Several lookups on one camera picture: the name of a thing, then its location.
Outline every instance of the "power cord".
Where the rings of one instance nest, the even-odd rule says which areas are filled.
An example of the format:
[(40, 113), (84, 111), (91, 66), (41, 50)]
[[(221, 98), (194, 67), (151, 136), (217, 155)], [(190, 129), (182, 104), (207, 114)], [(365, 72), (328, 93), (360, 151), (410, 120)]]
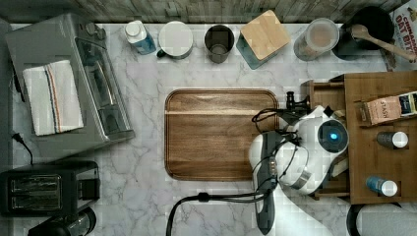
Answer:
[(298, 150), (298, 148), (297, 147), (295, 147), (294, 148), (294, 152), (292, 152), (292, 156), (291, 156), (291, 159), (289, 160), (289, 163), (287, 164), (287, 167), (284, 169), (284, 171), (282, 172), (282, 174), (278, 177), (278, 181), (284, 176), (284, 175), (286, 175), (286, 172), (287, 172), (287, 170), (289, 169), (289, 166), (291, 165), (291, 163), (292, 163), (292, 160), (294, 160), (294, 156), (295, 156), (295, 152), (297, 152), (297, 150)]
[(28, 146), (25, 144), (24, 139), (21, 137), (21, 135), (19, 133), (14, 134), (12, 136), (12, 139), (14, 139), (15, 141), (21, 143), (25, 149), (28, 151), (28, 153), (30, 154), (30, 165), (33, 165), (33, 155), (31, 154), (30, 149), (28, 148)]
[(275, 157), (276, 152), (279, 150), (279, 148), (281, 148), (281, 146), (285, 144), (285, 141), (282, 141), (281, 143), (278, 143), (275, 148), (273, 149), (273, 151), (271, 152), (270, 155), (265, 156), (264, 158), (262, 158), (252, 169), (252, 173), (255, 172), (255, 170), (257, 169), (258, 165), (260, 165), (262, 162), (264, 162), (267, 159), (270, 159), (271, 157)]
[[(257, 128), (258, 132), (260, 134), (262, 134), (265, 131), (262, 131), (261, 128), (259, 127), (259, 123), (261, 121), (266, 120), (266, 119), (268, 119), (269, 117), (272, 117), (272, 116), (281, 117), (283, 115), (284, 115), (284, 110), (282, 110), (282, 109), (266, 108), (266, 109), (263, 109), (260, 112), (258, 112), (258, 114), (256, 114), (254, 117), (252, 117), (252, 122), (255, 123), (255, 127)], [(298, 114), (294, 114), (294, 113), (291, 113), (291, 112), (285, 112), (285, 115), (291, 116), (291, 117), (295, 117), (295, 118), (299, 118), (300, 117)]]
[[(266, 179), (258, 187), (257, 191), (255, 191), (254, 193), (240, 194), (240, 195), (210, 195), (208, 193), (199, 193), (196, 196), (186, 197), (186, 198), (178, 201), (175, 204), (175, 206), (172, 208), (171, 212), (169, 213), (168, 222), (166, 224), (166, 236), (171, 236), (172, 223), (174, 222), (175, 210), (181, 204), (184, 204), (184, 203), (190, 202), (190, 201), (199, 201), (200, 203), (207, 203), (208, 201), (230, 202), (230, 203), (238, 203), (238, 204), (256, 203), (258, 201), (266, 199), (269, 196), (269, 194), (272, 192), (272, 189), (268, 189), (264, 192), (259, 192), (259, 189), (261, 188), (261, 186), (263, 186), (263, 184), (266, 183), (268, 180), (270, 180), (270, 178)], [(258, 198), (253, 198), (251, 200), (236, 200), (238, 198), (255, 197), (257, 195), (262, 195), (262, 196), (258, 197)]]

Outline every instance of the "blue bottle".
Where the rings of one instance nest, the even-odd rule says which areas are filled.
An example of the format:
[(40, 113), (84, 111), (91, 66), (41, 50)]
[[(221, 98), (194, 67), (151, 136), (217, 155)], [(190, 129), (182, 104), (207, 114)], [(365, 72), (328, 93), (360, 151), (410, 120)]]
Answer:
[(147, 55), (156, 50), (155, 43), (141, 21), (130, 22), (125, 27), (126, 38), (139, 53)]
[(366, 185), (370, 190), (387, 197), (394, 196), (398, 189), (395, 182), (380, 178), (378, 176), (368, 177), (366, 180)]

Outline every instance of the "box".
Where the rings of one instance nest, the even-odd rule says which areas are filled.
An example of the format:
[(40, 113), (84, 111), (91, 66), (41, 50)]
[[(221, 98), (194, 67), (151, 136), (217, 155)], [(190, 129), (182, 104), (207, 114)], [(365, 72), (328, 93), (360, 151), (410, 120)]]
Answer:
[(291, 38), (275, 13), (264, 12), (240, 30), (237, 49), (252, 70), (257, 69), (278, 53)]
[(417, 117), (417, 91), (357, 102), (365, 126)]
[[(392, 44), (406, 51), (417, 53), (417, 0), (411, 0), (402, 5), (391, 12), (390, 16), (394, 26)], [(384, 49), (381, 52), (389, 72), (417, 70), (417, 63), (410, 63)]]

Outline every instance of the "canister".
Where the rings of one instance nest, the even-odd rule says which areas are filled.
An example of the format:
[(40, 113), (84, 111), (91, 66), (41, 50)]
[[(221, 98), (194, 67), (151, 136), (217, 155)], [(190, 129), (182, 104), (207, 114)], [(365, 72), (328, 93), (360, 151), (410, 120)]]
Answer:
[(139, 53), (147, 55), (156, 50), (152, 36), (141, 21), (130, 22), (125, 27), (126, 38)]

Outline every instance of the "striped towel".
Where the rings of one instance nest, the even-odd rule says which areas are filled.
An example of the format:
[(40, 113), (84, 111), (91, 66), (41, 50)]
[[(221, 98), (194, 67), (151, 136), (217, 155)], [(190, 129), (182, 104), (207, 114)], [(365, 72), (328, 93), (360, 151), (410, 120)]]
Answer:
[(70, 61), (59, 61), (23, 72), (37, 136), (84, 127)]

